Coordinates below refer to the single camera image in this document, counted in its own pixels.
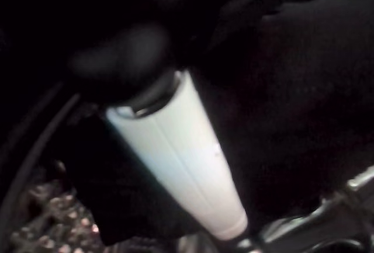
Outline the robot right hand black glove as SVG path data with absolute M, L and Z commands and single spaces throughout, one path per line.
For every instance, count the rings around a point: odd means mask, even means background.
M 120 141 L 219 238 L 248 221 L 187 66 L 280 0 L 1 0 L 2 90 L 53 79 L 100 105 Z

